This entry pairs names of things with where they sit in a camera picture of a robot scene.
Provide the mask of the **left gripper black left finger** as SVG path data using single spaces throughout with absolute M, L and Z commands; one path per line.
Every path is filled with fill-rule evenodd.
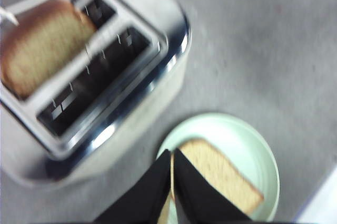
M 94 223 L 157 223 L 171 188 L 171 152 L 165 150 L 129 191 Z

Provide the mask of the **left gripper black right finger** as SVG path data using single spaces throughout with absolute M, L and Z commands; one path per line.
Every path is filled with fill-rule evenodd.
M 174 195 L 179 223 L 252 223 L 178 149 L 174 151 Z

